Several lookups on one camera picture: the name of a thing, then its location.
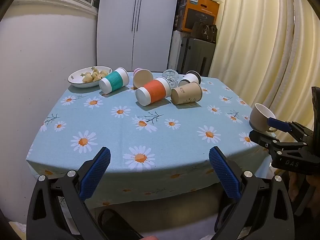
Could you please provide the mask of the beige ceramic mug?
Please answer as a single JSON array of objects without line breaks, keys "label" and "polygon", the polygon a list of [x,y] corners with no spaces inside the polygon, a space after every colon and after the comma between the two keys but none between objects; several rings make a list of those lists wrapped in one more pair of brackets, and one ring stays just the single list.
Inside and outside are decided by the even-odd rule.
[{"label": "beige ceramic mug", "polygon": [[256,103],[251,111],[250,117],[249,117],[249,124],[250,126],[259,131],[259,132],[270,132],[274,133],[277,131],[275,128],[271,128],[267,121],[269,118],[276,118],[274,113],[268,109],[266,106]]}]

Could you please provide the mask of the orange sleeve paper cup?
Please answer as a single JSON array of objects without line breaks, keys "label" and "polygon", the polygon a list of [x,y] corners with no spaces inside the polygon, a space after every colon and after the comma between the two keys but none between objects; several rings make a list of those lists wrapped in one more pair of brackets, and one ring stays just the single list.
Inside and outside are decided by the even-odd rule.
[{"label": "orange sleeve paper cup", "polygon": [[148,106],[171,96],[171,86],[167,79],[160,76],[136,90],[136,99],[142,106]]}]

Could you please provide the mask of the white cup black lid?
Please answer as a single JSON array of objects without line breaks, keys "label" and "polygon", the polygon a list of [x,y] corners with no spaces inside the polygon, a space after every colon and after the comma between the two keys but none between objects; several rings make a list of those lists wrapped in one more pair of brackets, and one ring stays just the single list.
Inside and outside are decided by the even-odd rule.
[{"label": "white cup black lid", "polygon": [[188,71],[185,76],[182,78],[182,80],[178,83],[178,86],[183,86],[189,83],[195,82],[198,85],[201,84],[201,76],[198,72],[194,70]]}]

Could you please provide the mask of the clear glass cup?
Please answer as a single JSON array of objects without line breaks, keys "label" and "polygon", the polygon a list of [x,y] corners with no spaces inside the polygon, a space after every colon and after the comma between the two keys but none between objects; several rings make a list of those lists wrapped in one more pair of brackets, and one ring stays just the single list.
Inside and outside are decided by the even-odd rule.
[{"label": "clear glass cup", "polygon": [[168,81],[172,89],[178,86],[179,74],[175,70],[173,69],[165,70],[162,73],[162,77],[164,77]]}]

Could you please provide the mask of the pink sleeve paper cup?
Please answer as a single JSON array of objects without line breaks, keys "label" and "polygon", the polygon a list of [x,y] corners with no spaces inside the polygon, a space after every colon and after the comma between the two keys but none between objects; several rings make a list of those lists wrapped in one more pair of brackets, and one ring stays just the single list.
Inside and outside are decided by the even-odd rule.
[{"label": "pink sleeve paper cup", "polygon": [[137,68],[133,71],[133,85],[140,88],[153,80],[153,74],[148,69]]}]

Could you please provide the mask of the teal sleeve paper cup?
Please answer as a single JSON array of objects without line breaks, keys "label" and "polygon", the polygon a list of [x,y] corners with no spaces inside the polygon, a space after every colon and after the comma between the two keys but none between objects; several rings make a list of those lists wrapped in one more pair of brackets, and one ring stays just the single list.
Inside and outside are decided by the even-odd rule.
[{"label": "teal sleeve paper cup", "polygon": [[128,72],[122,67],[117,68],[114,72],[99,81],[99,87],[104,94],[110,94],[128,84]]}]

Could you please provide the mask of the cream curtain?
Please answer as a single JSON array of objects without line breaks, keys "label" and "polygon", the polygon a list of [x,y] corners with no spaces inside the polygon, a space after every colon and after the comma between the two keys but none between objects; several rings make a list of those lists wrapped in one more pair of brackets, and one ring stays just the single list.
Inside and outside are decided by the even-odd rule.
[{"label": "cream curtain", "polygon": [[210,77],[250,106],[313,128],[319,18],[308,0],[219,0]]}]

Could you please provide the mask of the daisy print blue tablecloth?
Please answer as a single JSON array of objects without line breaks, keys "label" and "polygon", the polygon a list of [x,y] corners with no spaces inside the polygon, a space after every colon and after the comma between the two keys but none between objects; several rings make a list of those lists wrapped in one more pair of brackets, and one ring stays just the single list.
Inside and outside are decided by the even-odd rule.
[{"label": "daisy print blue tablecloth", "polygon": [[251,108],[220,80],[203,77],[199,102],[138,104],[133,85],[105,95],[70,86],[41,126],[27,155],[34,174],[77,170],[102,147],[111,162],[89,207],[167,198],[218,182],[208,153],[217,146],[243,170],[266,177],[271,158],[251,142]]}]

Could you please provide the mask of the dark grey suitcase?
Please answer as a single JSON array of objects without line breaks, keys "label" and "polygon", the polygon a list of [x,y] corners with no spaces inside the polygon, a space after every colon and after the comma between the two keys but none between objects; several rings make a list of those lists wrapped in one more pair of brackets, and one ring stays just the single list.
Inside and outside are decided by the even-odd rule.
[{"label": "dark grey suitcase", "polygon": [[186,74],[194,70],[200,76],[208,76],[216,44],[192,37],[182,38],[177,72]]}]

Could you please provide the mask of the black handbag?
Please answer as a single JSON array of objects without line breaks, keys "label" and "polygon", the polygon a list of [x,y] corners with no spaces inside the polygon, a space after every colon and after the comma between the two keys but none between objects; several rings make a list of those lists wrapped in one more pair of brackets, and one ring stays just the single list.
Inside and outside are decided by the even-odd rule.
[{"label": "black handbag", "polygon": [[195,22],[190,36],[210,43],[216,43],[217,27],[215,24],[208,25],[203,22]]}]

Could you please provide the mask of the white panel beside suitcase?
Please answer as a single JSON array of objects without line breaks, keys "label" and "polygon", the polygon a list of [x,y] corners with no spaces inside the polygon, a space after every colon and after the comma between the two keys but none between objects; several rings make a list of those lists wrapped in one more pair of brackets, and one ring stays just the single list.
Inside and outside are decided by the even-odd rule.
[{"label": "white panel beside suitcase", "polygon": [[180,31],[173,31],[168,59],[168,69],[177,69],[178,59],[180,56],[182,37]]}]

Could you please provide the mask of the beige snack pieces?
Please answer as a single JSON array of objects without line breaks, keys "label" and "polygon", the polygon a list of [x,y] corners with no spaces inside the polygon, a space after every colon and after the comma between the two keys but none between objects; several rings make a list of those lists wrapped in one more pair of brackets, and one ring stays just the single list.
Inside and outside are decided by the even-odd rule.
[{"label": "beige snack pieces", "polygon": [[97,68],[92,67],[91,72],[85,72],[84,74],[81,74],[81,76],[83,77],[83,83],[91,83],[108,76],[108,72],[106,70],[98,70]]}]

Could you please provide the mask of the white floral bowl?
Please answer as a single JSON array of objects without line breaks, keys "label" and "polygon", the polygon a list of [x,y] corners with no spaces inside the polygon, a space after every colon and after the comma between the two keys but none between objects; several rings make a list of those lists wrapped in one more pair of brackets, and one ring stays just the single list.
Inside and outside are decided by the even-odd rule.
[{"label": "white floral bowl", "polygon": [[[97,68],[98,70],[106,70],[108,72],[108,74],[113,72],[113,70],[109,67],[105,67],[105,66],[93,66],[93,67]],[[83,83],[82,82],[83,77],[81,76],[81,74],[84,74],[85,72],[91,72],[91,68],[92,67],[86,67],[86,68],[77,70],[76,72],[72,73],[68,77],[68,82],[76,88],[91,88],[91,87],[98,86],[99,81],[95,81],[95,82],[91,82],[91,83]]]}]

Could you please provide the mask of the orange philips cardboard box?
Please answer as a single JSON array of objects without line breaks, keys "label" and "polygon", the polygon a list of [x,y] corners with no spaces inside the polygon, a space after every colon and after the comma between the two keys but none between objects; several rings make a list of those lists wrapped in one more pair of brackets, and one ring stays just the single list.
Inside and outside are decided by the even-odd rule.
[{"label": "orange philips cardboard box", "polygon": [[215,24],[219,6],[213,0],[177,0],[174,30],[191,33],[196,22]]}]

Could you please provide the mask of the white wardrobe cabinet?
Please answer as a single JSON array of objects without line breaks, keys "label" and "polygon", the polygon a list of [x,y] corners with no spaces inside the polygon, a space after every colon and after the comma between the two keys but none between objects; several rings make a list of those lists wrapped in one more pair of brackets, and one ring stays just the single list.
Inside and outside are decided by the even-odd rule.
[{"label": "white wardrobe cabinet", "polygon": [[167,69],[177,0],[100,0],[97,64]]}]

